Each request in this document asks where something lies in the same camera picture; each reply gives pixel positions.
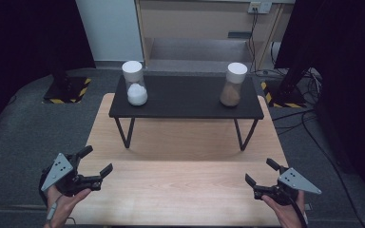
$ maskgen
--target hand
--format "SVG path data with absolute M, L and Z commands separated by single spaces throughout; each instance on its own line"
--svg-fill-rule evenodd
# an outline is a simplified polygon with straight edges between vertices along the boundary
M 283 228 L 301 228 L 301 222 L 296 214 L 295 209 L 292 205 L 282 206 L 276 203 L 273 199 L 268 196 L 263 195 L 262 200 L 274 210 L 278 217 L 279 223 Z M 298 198 L 296 199 L 298 208 L 301 214 L 304 215 L 304 192 L 298 191 Z
M 55 185 L 52 185 L 48 189 L 48 213 L 51 209 L 52 204 L 57 203 L 57 208 L 52 217 L 50 223 L 46 223 L 45 228 L 55 228 L 55 227 L 63 227 L 67 222 L 67 218 L 75 208 L 76 204 L 82 200 L 84 200 L 88 194 L 90 194 L 91 190 L 89 188 L 79 192 L 74 197 L 66 197 L 63 196 Z

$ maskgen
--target yellow and black tape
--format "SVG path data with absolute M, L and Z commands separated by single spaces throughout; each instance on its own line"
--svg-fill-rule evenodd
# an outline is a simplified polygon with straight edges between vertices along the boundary
M 83 86 L 80 87 L 80 91 L 78 93 L 77 96 L 75 96 L 74 98 L 62 98 L 62 97 L 58 97 L 58 98 L 50 98 L 50 99 L 46 99 L 44 100 L 44 103 L 48 103 L 48 104 L 66 104 L 66 103 L 79 103 L 82 101 L 82 98 L 85 96 L 86 91 L 87 91 L 87 87 L 90 84 L 91 79 L 86 78 L 85 82 L 83 83 Z
M 266 103 L 272 107 L 306 107 L 306 104 L 296 104 L 296 103 L 277 103 L 274 101 L 271 91 L 265 82 L 261 83 L 263 93 L 265 94 Z

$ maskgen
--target white cylinder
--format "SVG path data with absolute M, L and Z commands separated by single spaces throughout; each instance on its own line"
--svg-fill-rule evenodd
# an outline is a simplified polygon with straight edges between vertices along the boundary
M 226 80 L 234 84 L 240 84 L 244 81 L 247 70 L 247 66 L 245 66 L 244 64 L 229 64 L 226 72 Z
M 132 105 L 143 105 L 147 101 L 147 92 L 144 86 L 132 84 L 127 91 L 128 101 Z
M 142 64 L 137 61 L 128 61 L 123 64 L 125 80 L 130 83 L 138 82 L 144 77 Z

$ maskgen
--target wall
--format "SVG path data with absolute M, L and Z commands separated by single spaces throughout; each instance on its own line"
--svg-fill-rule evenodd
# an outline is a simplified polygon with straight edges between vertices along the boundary
M 76 0 L 95 61 L 143 61 L 132 0 Z

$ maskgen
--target black backdrop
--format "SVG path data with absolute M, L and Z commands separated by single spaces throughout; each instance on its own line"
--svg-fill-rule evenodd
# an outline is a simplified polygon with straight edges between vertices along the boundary
M 95 67 L 75 1 L 0 0 L 0 113 L 20 87 L 51 73 L 52 59 L 62 70 Z
M 297 0 L 284 35 L 276 67 L 290 67 L 304 37 L 324 12 L 308 54 L 308 64 L 323 78 L 322 95 L 317 104 L 318 119 L 344 171 L 356 171 L 365 181 L 365 1 Z

